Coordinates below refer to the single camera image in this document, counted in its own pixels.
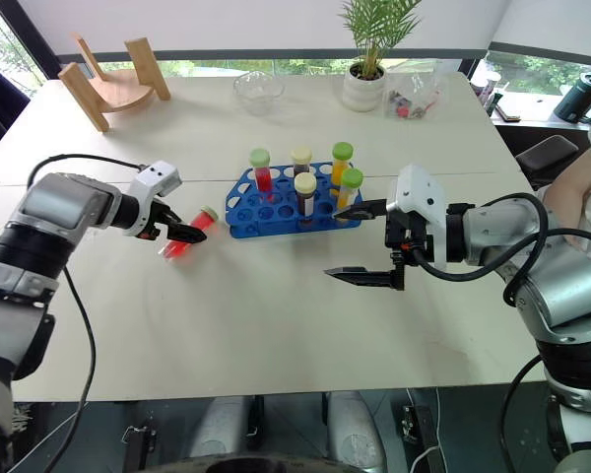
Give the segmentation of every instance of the potted plant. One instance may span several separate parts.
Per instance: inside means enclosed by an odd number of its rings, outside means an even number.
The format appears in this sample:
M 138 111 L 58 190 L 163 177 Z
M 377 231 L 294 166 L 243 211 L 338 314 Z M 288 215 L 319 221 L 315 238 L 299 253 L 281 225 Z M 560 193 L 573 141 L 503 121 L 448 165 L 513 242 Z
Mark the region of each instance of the potted plant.
M 381 59 L 419 23 L 412 13 L 421 0 L 349 0 L 344 26 L 353 32 L 360 54 L 344 77 L 342 101 L 354 111 L 369 111 L 381 103 L 385 70 Z

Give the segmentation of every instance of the floor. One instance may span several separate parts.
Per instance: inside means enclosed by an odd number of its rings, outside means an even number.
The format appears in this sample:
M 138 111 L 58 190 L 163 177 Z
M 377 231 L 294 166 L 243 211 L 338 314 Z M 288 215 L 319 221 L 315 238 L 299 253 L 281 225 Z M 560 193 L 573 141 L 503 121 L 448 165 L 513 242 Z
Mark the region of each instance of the floor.
M 496 419 L 504 385 L 440 388 L 440 439 L 448 473 L 505 473 L 498 450 Z M 408 471 L 403 442 L 399 436 L 399 406 L 409 403 L 405 389 L 361 392 L 387 454 L 388 471 Z M 552 472 L 556 463 L 546 443 L 545 407 L 547 385 L 525 383 L 516 393 L 507 422 L 507 438 L 519 473 Z M 413 389 L 419 405 L 428 405 L 436 415 L 434 389 Z M 122 471 L 125 446 L 122 435 L 129 425 L 152 417 L 157 424 L 156 450 L 149 465 L 173 462 L 186 456 L 194 427 L 209 399 L 141 401 L 134 403 L 90 403 L 84 412 L 73 444 L 56 473 Z M 267 425 L 262 451 L 280 451 L 305 456 L 324 456 L 326 429 L 321 422 L 319 393 L 271 395 L 265 398 Z M 33 422 L 34 437 L 42 439 L 67 418 L 74 404 L 43 405 L 41 422 Z M 16 472 L 41 471 L 57 449 L 66 428 L 59 430 L 22 463 Z

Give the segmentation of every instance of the glass bowl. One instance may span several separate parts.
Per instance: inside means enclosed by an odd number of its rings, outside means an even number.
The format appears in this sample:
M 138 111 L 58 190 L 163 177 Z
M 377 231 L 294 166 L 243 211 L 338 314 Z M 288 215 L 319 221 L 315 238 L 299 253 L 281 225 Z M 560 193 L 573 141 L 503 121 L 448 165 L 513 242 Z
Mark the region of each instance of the glass bowl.
M 252 71 L 234 80 L 234 93 L 243 107 L 254 115 L 271 110 L 274 100 L 283 94 L 285 85 L 276 77 Z

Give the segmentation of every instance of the test tube rack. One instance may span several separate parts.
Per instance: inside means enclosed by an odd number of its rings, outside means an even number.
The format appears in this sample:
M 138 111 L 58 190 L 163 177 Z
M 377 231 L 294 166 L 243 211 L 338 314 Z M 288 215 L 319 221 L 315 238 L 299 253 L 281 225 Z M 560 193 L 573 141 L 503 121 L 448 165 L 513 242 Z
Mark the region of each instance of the test tube rack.
M 271 166 L 272 191 L 260 192 L 254 169 L 247 169 L 226 197 L 226 222 L 234 238 L 302 234 L 357 227 L 361 221 L 340 222 L 333 218 L 337 199 L 331 195 L 332 163 L 311 163 L 317 178 L 313 215 L 297 211 L 293 166 Z M 355 202 L 361 202 L 361 192 Z

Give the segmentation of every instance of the yellow liquid test tube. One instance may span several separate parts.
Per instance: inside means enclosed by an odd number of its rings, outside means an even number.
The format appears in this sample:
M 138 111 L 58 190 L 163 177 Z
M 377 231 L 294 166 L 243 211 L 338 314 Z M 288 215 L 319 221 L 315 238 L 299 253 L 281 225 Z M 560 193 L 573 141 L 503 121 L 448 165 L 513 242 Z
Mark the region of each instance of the yellow liquid test tube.
M 333 147 L 333 170 L 331 172 L 331 195 L 339 195 L 339 187 L 342 184 L 342 174 L 348 169 L 348 161 L 353 156 L 353 146 L 350 143 L 340 142 Z
M 359 188 L 363 183 L 363 173 L 357 168 L 346 169 L 342 174 L 342 187 L 337 198 L 337 210 L 348 207 L 355 203 Z M 345 223 L 346 219 L 337 219 L 340 223 Z

